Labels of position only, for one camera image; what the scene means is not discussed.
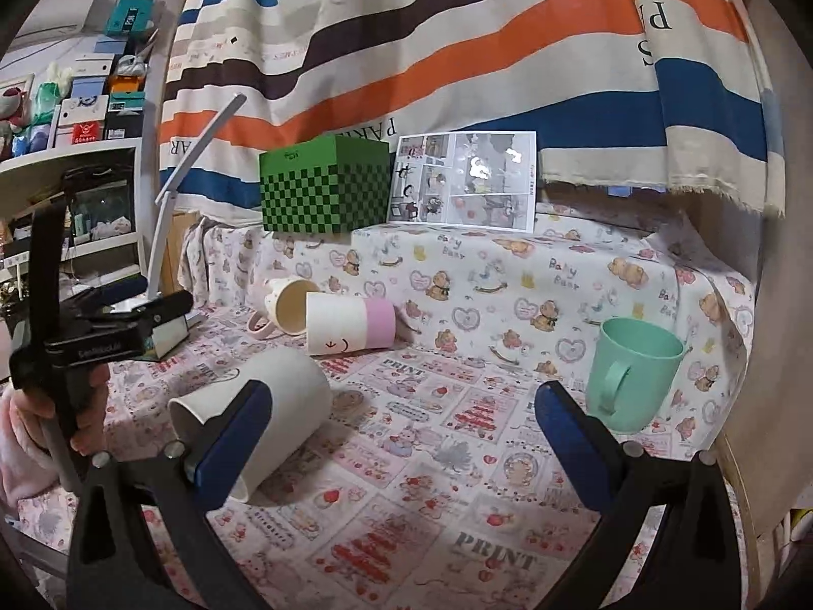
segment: pink sleeve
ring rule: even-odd
[[[11,403],[13,392],[8,383],[0,397],[0,502],[12,509],[57,479],[50,456],[31,440]]]

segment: blue gripper pad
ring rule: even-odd
[[[185,461],[202,511],[222,507],[271,420],[273,399],[265,383],[247,381],[226,410],[206,421]]]
[[[598,419],[584,412],[558,381],[540,385],[537,422],[584,507],[604,513],[624,475],[623,452]]]

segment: smiley face drawing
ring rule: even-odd
[[[338,349],[339,344],[337,344],[336,342],[333,342],[333,341],[325,342],[324,346],[326,348],[330,349],[331,353],[347,353],[347,351],[351,347],[351,343],[348,342],[347,339],[344,339],[344,338],[341,338],[341,340],[345,343],[345,347],[344,347],[343,350],[339,350]]]

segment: pink and white cup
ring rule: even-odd
[[[310,355],[386,349],[395,342],[395,308],[384,298],[306,295]]]

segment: striped curtain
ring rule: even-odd
[[[260,221],[258,156],[341,132],[533,130],[545,181],[712,190],[781,213],[779,117],[739,0],[187,0],[160,130],[165,180],[248,101],[179,205]]]

